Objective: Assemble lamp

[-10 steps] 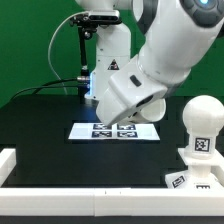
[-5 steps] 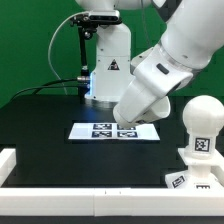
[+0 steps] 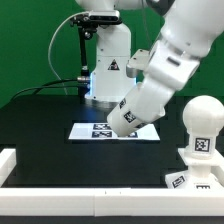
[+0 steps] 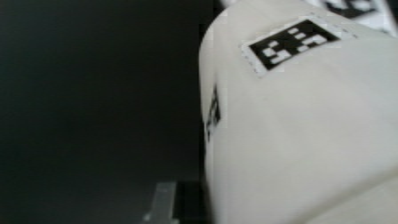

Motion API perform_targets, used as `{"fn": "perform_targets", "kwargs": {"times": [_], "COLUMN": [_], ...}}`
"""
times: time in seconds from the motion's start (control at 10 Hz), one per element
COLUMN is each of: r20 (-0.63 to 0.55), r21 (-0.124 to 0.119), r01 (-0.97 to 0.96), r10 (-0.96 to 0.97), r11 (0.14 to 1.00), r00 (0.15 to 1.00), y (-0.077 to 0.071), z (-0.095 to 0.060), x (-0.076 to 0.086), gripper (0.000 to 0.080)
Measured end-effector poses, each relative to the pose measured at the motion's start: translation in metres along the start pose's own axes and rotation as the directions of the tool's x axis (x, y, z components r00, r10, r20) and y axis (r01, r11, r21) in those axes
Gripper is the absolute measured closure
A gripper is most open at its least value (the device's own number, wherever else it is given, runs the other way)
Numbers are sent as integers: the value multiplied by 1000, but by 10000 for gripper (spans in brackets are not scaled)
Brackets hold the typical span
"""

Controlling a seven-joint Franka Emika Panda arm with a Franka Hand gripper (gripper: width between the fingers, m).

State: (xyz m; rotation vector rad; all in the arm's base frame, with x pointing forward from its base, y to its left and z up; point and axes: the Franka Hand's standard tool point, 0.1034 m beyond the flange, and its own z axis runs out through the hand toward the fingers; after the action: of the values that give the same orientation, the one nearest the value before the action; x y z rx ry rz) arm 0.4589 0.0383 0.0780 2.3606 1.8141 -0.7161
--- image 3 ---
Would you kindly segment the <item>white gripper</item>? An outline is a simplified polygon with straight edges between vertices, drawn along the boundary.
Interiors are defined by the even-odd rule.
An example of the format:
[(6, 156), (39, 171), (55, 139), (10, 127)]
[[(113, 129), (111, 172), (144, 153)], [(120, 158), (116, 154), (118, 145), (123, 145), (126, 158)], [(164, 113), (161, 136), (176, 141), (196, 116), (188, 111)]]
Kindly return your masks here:
[(200, 62), (178, 55), (162, 41), (157, 41), (150, 52), (133, 106), (133, 114), (144, 122), (153, 122), (165, 115), (165, 105), (176, 91), (186, 85)]

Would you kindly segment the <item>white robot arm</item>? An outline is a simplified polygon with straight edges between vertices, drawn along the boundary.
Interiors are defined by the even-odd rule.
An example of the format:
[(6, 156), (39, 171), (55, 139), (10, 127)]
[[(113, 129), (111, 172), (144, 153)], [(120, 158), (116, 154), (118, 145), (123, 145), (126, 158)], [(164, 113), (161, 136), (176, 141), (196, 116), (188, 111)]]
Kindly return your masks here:
[[(98, 63), (92, 90), (98, 102), (116, 102), (108, 122), (151, 123), (181, 90), (224, 33), (224, 0), (75, 0), (89, 22), (96, 22)], [(153, 47), (129, 51), (131, 33), (119, 21), (121, 10), (149, 7), (165, 19)]]

